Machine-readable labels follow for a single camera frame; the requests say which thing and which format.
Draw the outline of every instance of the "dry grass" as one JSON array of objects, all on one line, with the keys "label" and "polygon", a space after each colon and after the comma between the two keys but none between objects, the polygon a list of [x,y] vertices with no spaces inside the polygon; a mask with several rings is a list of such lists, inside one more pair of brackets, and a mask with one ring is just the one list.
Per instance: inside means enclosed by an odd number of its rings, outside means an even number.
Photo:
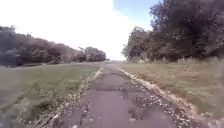
[{"label": "dry grass", "polygon": [[124,70],[157,83],[194,104],[200,113],[210,113],[212,118],[224,115],[222,102],[223,63],[219,61],[189,61],[178,63],[123,64]]}]

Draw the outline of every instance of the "field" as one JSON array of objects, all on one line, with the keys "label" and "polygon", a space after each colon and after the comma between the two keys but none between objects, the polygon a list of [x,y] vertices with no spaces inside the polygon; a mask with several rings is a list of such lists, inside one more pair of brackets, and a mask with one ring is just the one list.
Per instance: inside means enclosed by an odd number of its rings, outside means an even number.
[{"label": "field", "polygon": [[224,115],[224,68],[222,62],[123,64],[137,77],[156,83],[194,104],[211,118]]},{"label": "field", "polygon": [[76,93],[80,83],[99,67],[99,64],[1,67],[1,115],[27,124],[53,111],[69,93]]}]

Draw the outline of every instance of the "tree line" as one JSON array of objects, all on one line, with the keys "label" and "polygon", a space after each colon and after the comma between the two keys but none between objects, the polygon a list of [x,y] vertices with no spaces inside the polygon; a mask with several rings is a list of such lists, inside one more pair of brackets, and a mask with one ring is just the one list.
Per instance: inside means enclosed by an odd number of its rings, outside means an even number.
[{"label": "tree line", "polygon": [[129,61],[224,56],[223,0],[163,0],[150,9],[152,30],[135,27],[122,54]]},{"label": "tree line", "polygon": [[105,52],[97,48],[73,49],[30,34],[15,32],[14,27],[0,26],[0,65],[34,66],[84,61],[104,61]]}]

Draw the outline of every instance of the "white sky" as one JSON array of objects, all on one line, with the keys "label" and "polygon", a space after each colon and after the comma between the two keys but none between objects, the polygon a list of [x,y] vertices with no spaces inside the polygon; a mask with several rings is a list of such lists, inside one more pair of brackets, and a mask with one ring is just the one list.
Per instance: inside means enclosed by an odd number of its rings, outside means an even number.
[{"label": "white sky", "polygon": [[15,25],[73,48],[93,46],[122,60],[123,44],[136,23],[113,9],[113,0],[0,0],[0,25]]}]

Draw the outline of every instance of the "cracked asphalt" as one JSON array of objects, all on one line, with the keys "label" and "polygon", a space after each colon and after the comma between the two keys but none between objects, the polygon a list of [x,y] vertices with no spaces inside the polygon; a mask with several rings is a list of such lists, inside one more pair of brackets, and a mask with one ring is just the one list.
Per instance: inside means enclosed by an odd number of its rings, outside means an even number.
[{"label": "cracked asphalt", "polygon": [[206,128],[153,90],[106,66],[54,128]]}]

